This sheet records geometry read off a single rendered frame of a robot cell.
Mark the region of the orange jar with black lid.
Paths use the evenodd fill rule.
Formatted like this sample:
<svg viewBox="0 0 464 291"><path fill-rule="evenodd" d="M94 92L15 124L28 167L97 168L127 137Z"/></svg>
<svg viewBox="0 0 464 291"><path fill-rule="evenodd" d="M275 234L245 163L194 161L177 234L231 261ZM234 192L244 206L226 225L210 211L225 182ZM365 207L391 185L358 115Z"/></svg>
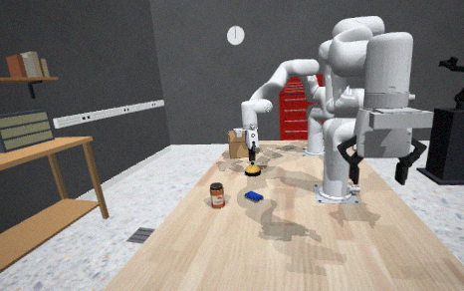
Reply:
<svg viewBox="0 0 464 291"><path fill-rule="evenodd" d="M224 207L224 188L221 182L214 182L210 184L210 197L213 208L219 209Z"/></svg>

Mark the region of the gold dome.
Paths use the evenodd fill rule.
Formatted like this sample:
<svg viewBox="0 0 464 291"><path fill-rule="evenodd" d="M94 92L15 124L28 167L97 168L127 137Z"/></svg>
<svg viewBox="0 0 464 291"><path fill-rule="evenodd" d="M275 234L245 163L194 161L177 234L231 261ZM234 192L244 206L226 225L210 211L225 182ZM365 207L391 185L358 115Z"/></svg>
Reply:
<svg viewBox="0 0 464 291"><path fill-rule="evenodd" d="M252 165L249 165L246 169L245 169L245 175L248 174L248 176L257 176L257 175L260 175L261 173L261 169L257 166L257 165L253 165L254 164L254 161L251 161L251 164Z"/></svg>

